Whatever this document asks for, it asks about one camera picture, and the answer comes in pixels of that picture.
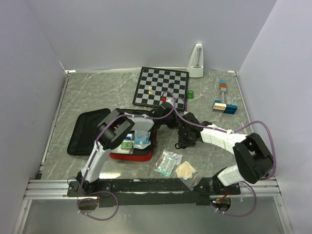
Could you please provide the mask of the green small box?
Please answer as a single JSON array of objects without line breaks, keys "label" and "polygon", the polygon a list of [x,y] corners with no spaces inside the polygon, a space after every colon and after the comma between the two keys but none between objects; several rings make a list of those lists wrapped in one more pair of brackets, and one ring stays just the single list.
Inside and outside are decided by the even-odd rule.
[{"label": "green small box", "polygon": [[133,143],[132,142],[122,142],[120,147],[123,150],[131,150],[131,149],[133,149]]}]

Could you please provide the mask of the black red medicine kit case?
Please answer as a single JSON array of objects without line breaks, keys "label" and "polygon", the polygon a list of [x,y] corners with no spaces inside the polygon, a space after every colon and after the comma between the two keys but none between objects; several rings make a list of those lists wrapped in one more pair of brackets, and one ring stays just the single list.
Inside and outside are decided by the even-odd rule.
[{"label": "black red medicine kit case", "polygon": [[[104,108],[82,113],[78,116],[71,135],[67,154],[71,156],[89,156],[92,152],[94,141],[98,136],[97,125],[110,114],[110,109]],[[156,131],[150,136],[151,145],[145,149],[134,149],[131,154],[117,152],[110,153],[110,158],[123,161],[146,162],[152,158],[156,141]]]}]

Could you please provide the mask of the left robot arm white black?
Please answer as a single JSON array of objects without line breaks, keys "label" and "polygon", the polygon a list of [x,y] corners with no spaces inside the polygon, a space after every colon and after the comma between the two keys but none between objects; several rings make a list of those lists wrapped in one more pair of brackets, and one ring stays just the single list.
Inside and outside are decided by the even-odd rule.
[{"label": "left robot arm white black", "polygon": [[97,138],[86,165],[77,174],[79,191],[85,196],[94,194],[101,168],[113,149],[117,148],[131,131],[151,131],[161,125],[171,125],[176,117],[175,100],[168,98],[154,114],[130,114],[114,109],[97,125]]}]

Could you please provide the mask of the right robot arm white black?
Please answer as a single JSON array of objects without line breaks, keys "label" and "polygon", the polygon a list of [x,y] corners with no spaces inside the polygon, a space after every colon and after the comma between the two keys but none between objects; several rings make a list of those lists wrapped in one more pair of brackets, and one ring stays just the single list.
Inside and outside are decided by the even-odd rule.
[{"label": "right robot arm white black", "polygon": [[217,194],[224,194],[230,186],[239,182],[255,184],[271,178],[276,171],[276,156],[273,138],[267,125],[262,124],[268,134],[269,150],[257,133],[239,134],[238,131],[225,130],[210,122],[199,123],[189,112],[179,119],[178,147],[194,146],[197,141],[218,146],[234,155],[236,164],[220,170],[213,176],[213,189]]}]

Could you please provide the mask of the white blue small tube box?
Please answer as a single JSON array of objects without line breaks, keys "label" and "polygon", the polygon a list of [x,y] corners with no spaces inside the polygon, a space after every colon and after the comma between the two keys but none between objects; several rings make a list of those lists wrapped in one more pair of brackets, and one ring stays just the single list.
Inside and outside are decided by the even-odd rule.
[{"label": "white blue small tube box", "polygon": [[134,136],[133,133],[129,133],[129,134],[127,134],[127,136],[125,137],[125,139],[127,139],[127,140],[134,140],[134,139],[135,139],[135,136]]}]

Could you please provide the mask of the blue white gauze packet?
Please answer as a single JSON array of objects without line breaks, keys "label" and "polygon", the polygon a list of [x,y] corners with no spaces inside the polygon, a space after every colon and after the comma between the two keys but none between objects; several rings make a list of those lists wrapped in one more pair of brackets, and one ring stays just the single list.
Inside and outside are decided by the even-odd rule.
[{"label": "blue white gauze packet", "polygon": [[150,135],[151,132],[149,131],[135,130],[134,148],[143,150],[148,146],[150,146],[151,144]]}]

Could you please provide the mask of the white gauze pad bag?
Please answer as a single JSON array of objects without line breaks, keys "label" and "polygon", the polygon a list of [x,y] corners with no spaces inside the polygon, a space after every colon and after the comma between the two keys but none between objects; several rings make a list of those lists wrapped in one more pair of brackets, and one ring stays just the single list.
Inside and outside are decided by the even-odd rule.
[{"label": "white gauze pad bag", "polygon": [[115,148],[112,150],[113,154],[132,154],[133,149],[122,149],[122,148]]}]

